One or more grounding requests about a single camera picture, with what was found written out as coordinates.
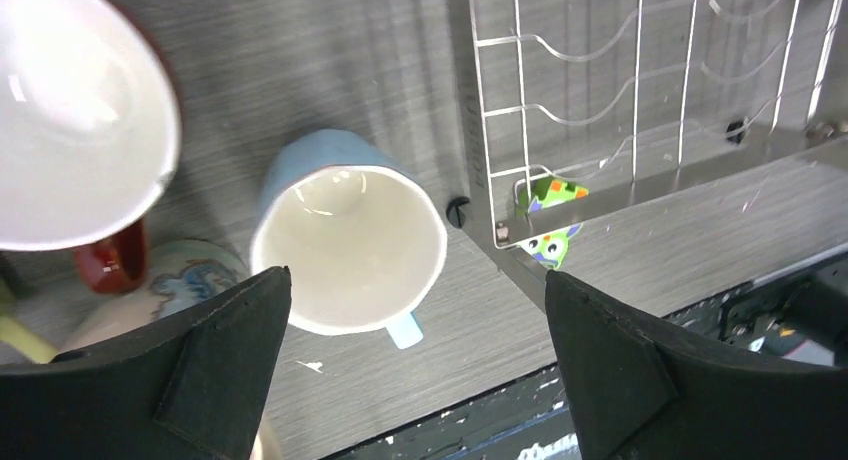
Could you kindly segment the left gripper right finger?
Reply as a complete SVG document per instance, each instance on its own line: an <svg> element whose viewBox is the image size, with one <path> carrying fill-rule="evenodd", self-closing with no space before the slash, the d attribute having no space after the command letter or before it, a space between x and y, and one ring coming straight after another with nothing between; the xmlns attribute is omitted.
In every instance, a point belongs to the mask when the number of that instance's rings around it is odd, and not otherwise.
<svg viewBox="0 0 848 460"><path fill-rule="evenodd" d="M561 272L545 310L585 459L843 459L847 371L688 331Z"/></svg>

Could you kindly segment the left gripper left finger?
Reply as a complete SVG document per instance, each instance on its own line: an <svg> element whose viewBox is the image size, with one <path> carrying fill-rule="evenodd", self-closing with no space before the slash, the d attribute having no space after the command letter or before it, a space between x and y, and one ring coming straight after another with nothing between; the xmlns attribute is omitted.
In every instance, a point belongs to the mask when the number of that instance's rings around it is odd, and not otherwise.
<svg viewBox="0 0 848 460"><path fill-rule="evenodd" d="M1 369L5 459L246 459L291 308L271 267L47 364Z"/></svg>

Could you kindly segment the beige cup tier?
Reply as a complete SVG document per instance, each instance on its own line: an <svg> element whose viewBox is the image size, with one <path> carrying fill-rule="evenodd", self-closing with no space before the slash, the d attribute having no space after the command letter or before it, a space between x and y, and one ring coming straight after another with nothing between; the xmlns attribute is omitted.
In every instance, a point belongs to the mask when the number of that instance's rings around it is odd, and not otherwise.
<svg viewBox="0 0 848 460"><path fill-rule="evenodd" d="M62 353L135 330L215 297L249 277L239 256L213 242L183 239L151 251L144 283L105 301L70 335Z"/></svg>

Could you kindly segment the light blue mug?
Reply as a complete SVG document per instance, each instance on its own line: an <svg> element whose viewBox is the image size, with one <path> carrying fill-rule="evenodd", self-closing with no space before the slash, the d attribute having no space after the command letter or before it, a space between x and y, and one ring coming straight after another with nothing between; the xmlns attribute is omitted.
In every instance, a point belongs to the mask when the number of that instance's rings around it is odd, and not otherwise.
<svg viewBox="0 0 848 460"><path fill-rule="evenodd" d="M447 258L448 234L425 189L360 135L322 129L271 162L249 247L253 273L291 275L291 326L321 336L383 330L422 341L414 312Z"/></svg>

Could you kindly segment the dark red mug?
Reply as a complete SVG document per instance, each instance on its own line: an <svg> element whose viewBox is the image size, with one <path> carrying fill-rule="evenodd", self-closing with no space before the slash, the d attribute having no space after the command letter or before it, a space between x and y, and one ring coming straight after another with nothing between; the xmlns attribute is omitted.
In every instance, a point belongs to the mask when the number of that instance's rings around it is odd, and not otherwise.
<svg viewBox="0 0 848 460"><path fill-rule="evenodd" d="M116 5L1 0L3 250L68 250L91 290L139 287L181 145L170 73Z"/></svg>

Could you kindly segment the metal dish rack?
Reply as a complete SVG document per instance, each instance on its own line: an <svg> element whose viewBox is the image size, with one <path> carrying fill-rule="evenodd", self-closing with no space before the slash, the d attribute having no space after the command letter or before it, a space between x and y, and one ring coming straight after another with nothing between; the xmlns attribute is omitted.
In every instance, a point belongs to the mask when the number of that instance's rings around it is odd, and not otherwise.
<svg viewBox="0 0 848 460"><path fill-rule="evenodd" d="M666 313L847 247L847 0L447 0L469 202L522 295L514 187L589 194L559 268Z"/></svg>

